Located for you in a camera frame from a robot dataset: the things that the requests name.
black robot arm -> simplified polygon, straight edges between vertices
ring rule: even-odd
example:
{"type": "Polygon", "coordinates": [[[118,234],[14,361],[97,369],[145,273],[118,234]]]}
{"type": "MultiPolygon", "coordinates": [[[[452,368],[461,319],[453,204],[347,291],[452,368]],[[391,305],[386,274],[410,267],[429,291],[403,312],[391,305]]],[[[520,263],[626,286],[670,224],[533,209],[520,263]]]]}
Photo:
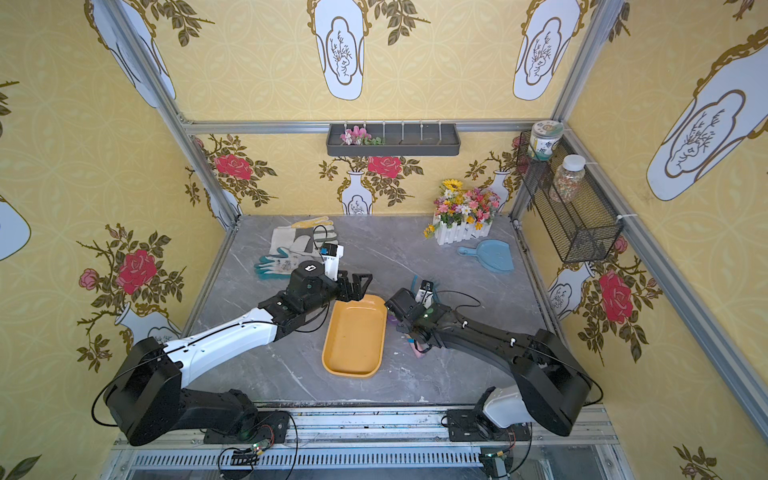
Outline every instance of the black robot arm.
{"type": "Polygon", "coordinates": [[[386,306],[397,317],[398,330],[422,345],[468,353],[512,376],[536,422],[557,435],[571,433],[592,382],[555,335],[497,329],[441,303],[426,308],[404,288],[386,306]]]}

red rose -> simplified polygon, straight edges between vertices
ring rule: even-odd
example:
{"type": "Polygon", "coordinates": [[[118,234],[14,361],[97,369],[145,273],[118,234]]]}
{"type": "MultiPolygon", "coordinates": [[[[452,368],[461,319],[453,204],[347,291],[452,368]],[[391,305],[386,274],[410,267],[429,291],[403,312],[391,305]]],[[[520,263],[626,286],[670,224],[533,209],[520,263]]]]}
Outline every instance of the red rose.
{"type": "Polygon", "coordinates": [[[368,171],[384,177],[397,177],[402,170],[401,164],[397,157],[368,157],[368,171]]]}
{"type": "Polygon", "coordinates": [[[619,237],[616,239],[616,242],[614,242],[614,249],[616,250],[616,253],[626,252],[627,247],[629,247],[629,242],[627,242],[626,238],[619,235],[619,237]]]}
{"type": "Polygon", "coordinates": [[[603,289],[603,308],[611,322],[624,323],[632,315],[632,290],[613,270],[600,278],[603,289]]]}
{"type": "Polygon", "coordinates": [[[125,256],[117,282],[125,293],[133,295],[137,288],[147,284],[155,275],[157,267],[154,265],[154,257],[147,255],[146,250],[136,250],[136,253],[125,256]]]}
{"type": "Polygon", "coordinates": [[[96,282],[98,281],[98,273],[92,268],[83,270],[83,274],[80,275],[80,286],[86,290],[93,290],[96,288],[96,282]]]}
{"type": "Polygon", "coordinates": [[[216,169],[222,174],[232,175],[235,178],[250,180],[253,169],[244,158],[227,155],[216,159],[216,169]]]}

black wire basket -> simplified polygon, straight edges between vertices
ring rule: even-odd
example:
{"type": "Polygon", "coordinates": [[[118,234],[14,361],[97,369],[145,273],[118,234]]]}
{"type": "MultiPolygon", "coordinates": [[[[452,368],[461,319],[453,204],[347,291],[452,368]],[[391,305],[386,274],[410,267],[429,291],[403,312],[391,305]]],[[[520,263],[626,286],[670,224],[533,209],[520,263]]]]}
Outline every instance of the black wire basket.
{"type": "Polygon", "coordinates": [[[554,173],[565,156],[574,152],[565,141],[560,141],[549,161],[531,159],[528,156],[530,138],[531,132],[520,135],[517,168],[560,260],[563,263],[605,260],[624,227],[617,220],[617,211],[589,169],[576,198],[564,202],[552,186],[554,173]]]}

blue dustpan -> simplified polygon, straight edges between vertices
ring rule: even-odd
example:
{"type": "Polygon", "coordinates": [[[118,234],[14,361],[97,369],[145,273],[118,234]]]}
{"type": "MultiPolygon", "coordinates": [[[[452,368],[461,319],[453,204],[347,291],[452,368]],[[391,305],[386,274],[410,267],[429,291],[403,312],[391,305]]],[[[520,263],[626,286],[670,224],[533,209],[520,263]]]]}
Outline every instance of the blue dustpan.
{"type": "Polygon", "coordinates": [[[477,248],[459,247],[458,254],[478,257],[478,262],[493,273],[510,273],[515,269],[509,243],[501,240],[483,240],[477,248]]]}

orange plastic tray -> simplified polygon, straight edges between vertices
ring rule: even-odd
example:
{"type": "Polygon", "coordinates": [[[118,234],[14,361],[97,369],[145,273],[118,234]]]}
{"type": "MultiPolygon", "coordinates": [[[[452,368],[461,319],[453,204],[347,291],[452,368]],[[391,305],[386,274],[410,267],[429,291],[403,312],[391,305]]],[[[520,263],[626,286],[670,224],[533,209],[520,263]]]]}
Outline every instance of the orange plastic tray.
{"type": "Polygon", "coordinates": [[[367,379],[382,364],[386,307],[376,295],[336,302],[323,347],[323,366],[333,375],[367,379]]]}

